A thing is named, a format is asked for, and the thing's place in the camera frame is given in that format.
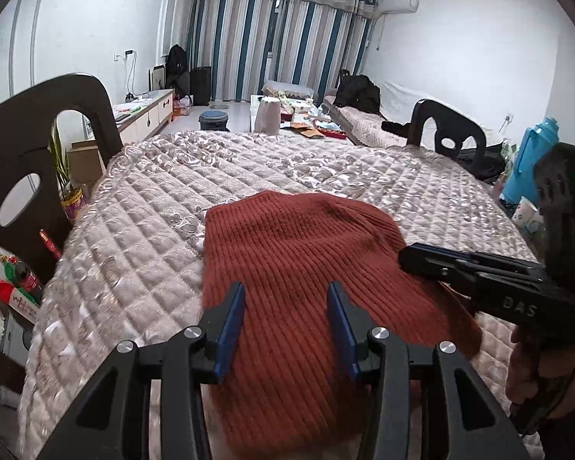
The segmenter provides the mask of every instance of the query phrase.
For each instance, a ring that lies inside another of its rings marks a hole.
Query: knit beanie
[[[480,329],[439,284],[400,269],[405,247],[386,213],[327,194],[265,191],[209,209],[204,306],[219,304],[233,281],[245,286],[230,373],[211,386],[235,454],[265,458],[362,432],[368,394],[338,367],[326,316],[332,281],[406,342],[451,340],[476,355]]]

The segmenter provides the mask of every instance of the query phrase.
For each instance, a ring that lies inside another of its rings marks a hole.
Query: chair backrest
[[[420,100],[415,104],[411,116],[407,144],[419,147],[422,141],[424,124],[430,118],[434,119],[437,125],[437,131],[435,132],[435,150],[443,156],[447,156],[451,159],[457,158],[465,140],[470,136],[475,139],[477,145],[475,157],[468,170],[471,173],[476,173],[486,152],[486,135],[475,122],[450,109],[446,105],[434,100]],[[454,142],[452,148],[448,148],[442,144],[443,140],[447,138]]]
[[[26,207],[6,226],[0,225],[0,246],[22,259],[43,283],[53,276],[56,260],[44,246],[43,228],[63,247],[72,226],[60,203],[49,152],[51,126],[64,110],[89,119],[105,164],[123,147],[111,103],[93,76],[71,74],[50,79],[0,104],[0,207],[11,189],[27,175],[40,182]]]

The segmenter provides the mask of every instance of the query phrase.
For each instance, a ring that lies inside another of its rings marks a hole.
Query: wall-mounted air conditioner
[[[412,14],[418,6],[419,0],[382,0],[379,10],[383,14]]]

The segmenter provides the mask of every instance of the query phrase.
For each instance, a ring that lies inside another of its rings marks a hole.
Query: hand
[[[534,337],[522,328],[511,335],[516,343],[509,360],[506,395],[511,401],[522,404],[526,399],[534,398],[538,392],[536,350]],[[569,375],[575,367],[575,346],[563,350],[541,352],[538,361],[538,374],[543,378],[555,378]],[[575,377],[563,401],[552,411],[549,418],[561,418],[575,410]]]

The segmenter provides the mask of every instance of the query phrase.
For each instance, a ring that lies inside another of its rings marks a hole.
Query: quilted bedspread
[[[423,148],[369,148],[255,133],[192,131],[127,145],[77,219],[47,285],[19,408],[20,453],[37,456],[77,392],[119,341],[167,340],[200,316],[205,213],[262,190],[328,192],[379,207],[407,243],[534,260],[482,185]],[[480,315],[473,361],[506,408],[512,326]],[[216,460],[230,458],[204,391]],[[160,458],[159,389],[151,459]],[[324,458],[355,458],[357,438]],[[534,438],[531,453],[541,456]],[[322,453],[314,455],[322,458]]]

